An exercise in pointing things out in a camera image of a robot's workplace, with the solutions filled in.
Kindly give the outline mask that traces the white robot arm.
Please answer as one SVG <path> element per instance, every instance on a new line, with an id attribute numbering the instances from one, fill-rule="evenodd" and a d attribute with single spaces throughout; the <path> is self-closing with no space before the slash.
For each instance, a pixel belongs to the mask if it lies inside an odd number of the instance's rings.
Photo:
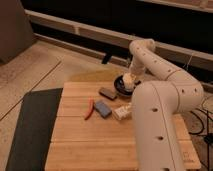
<path id="1" fill-rule="evenodd" d="M 202 101 L 201 83 L 184 69 L 155 54 L 152 39 L 134 40 L 130 72 L 148 69 L 157 79 L 139 84 L 132 95 L 132 119 L 139 171 L 186 171 L 173 116 Z"/>

